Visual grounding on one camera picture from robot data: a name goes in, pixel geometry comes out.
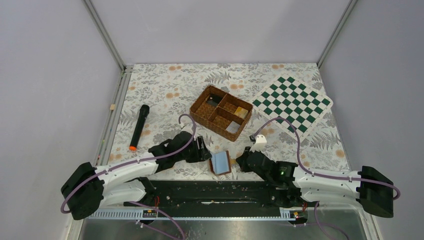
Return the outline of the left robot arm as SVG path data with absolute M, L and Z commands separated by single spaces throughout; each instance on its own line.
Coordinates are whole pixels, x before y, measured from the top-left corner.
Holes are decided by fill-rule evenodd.
M 142 200 L 150 203 L 156 189 L 148 176 L 168 170 L 180 161 L 198 163 L 211 158 L 202 136 L 182 130 L 141 157 L 98 167 L 82 163 L 61 187 L 64 202 L 60 210 L 71 214 L 74 220 L 82 220 L 100 207 Z

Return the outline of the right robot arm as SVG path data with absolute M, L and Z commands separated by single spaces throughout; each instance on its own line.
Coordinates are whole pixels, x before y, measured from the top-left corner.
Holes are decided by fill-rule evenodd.
M 291 208 L 320 202 L 340 203 L 362 209 L 374 216 L 393 218 L 393 182 L 371 166 L 360 171 L 303 170 L 294 162 L 273 161 L 260 151 L 246 147 L 236 163 L 244 173 L 253 172 L 272 190 L 272 205 Z

